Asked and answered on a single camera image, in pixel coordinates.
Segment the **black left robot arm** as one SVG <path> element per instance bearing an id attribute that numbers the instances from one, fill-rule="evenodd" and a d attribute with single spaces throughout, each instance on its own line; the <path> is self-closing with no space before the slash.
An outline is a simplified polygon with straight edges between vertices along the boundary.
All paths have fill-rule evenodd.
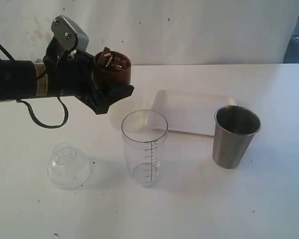
<path id="1" fill-rule="evenodd" d="M 42 64 L 0 59 L 0 102 L 74 96 L 95 114 L 132 95 L 131 62 L 124 70 L 102 68 L 88 53 L 56 53 L 56 40 L 49 44 Z"/>

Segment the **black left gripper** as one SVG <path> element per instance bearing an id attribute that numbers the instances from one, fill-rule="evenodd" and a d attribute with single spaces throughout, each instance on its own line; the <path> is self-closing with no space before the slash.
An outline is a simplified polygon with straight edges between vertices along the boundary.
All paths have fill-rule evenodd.
<path id="1" fill-rule="evenodd" d="M 97 115 L 106 114 L 111 105 L 128 98 L 134 91 L 132 85 L 118 85 L 107 93 L 96 90 L 92 81 L 94 56 L 78 51 L 73 56 L 52 38 L 43 57 L 48 77 L 46 98 L 75 96 Z"/>

